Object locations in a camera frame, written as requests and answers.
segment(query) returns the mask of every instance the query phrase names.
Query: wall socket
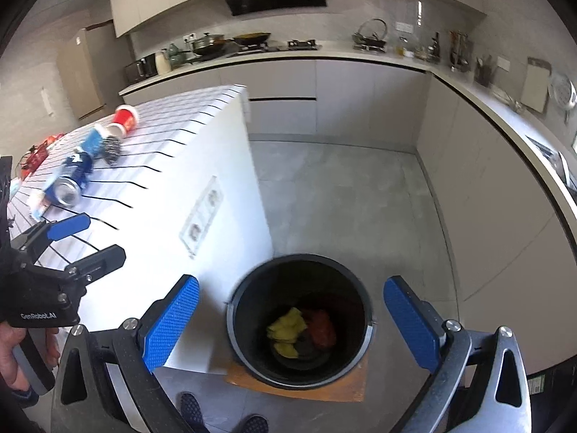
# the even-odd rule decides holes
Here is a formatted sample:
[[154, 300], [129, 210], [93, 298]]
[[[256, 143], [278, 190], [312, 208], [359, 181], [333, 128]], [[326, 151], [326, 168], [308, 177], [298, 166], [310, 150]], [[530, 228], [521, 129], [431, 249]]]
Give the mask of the wall socket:
[[497, 57], [497, 66], [505, 71], [509, 71], [511, 69], [511, 62], [503, 57]]
[[397, 21], [395, 23], [395, 29], [399, 32], [406, 32], [409, 34], [413, 34], [415, 27], [412, 24], [407, 24], [407, 23], [402, 23], [402, 22]]

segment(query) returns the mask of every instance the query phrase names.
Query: blue soda can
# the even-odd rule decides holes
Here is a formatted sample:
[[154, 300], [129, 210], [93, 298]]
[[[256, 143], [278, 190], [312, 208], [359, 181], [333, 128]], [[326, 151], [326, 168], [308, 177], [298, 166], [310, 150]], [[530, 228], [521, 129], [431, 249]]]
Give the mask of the blue soda can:
[[52, 184], [52, 195], [65, 206], [76, 205], [86, 189], [88, 175], [92, 172], [92, 157], [85, 151], [65, 159], [60, 176]]
[[90, 157], [94, 159], [100, 153], [102, 141], [109, 135], [102, 125], [96, 124], [90, 129], [84, 141], [80, 143], [78, 150], [90, 154]]

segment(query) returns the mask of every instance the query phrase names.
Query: trash can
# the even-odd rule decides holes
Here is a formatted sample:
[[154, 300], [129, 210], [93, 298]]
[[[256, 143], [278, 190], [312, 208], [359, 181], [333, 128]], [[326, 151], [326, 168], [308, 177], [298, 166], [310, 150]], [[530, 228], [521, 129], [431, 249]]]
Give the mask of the trash can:
[[[292, 307], [326, 311], [336, 344], [313, 360], [276, 353], [267, 327]], [[320, 388], [347, 374], [365, 354], [373, 332], [362, 283], [338, 262], [312, 254], [285, 255], [255, 268], [236, 288], [226, 321], [233, 351], [250, 373], [290, 390]]]

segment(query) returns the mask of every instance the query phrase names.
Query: shoe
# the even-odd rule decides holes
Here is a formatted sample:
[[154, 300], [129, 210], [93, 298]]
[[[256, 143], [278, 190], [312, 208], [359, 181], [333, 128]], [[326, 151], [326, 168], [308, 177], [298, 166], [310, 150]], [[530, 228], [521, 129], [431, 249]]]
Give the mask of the shoe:
[[268, 422], [260, 415], [248, 417], [238, 433], [268, 433]]
[[191, 428], [203, 425], [203, 412], [200, 410], [200, 405], [191, 393], [182, 393], [180, 396], [180, 412], [185, 422]]

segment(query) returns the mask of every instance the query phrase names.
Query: red paper cup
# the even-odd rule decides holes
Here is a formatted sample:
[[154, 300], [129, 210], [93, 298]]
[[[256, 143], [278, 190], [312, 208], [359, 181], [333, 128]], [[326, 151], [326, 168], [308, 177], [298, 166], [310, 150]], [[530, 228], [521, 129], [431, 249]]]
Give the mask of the red paper cup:
[[138, 125], [138, 112], [131, 105], [119, 105], [116, 108], [114, 119], [107, 127], [111, 135], [125, 138], [129, 131]]

